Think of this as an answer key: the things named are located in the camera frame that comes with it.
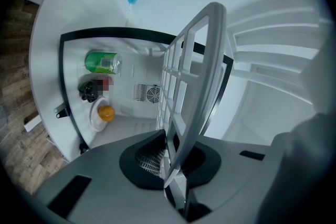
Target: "fan grille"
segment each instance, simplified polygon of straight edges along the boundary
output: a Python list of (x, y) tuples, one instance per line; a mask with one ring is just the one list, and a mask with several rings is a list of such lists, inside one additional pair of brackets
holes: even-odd
[(153, 104), (158, 103), (160, 98), (160, 88), (152, 87), (147, 91), (147, 99), (148, 101), (152, 102)]

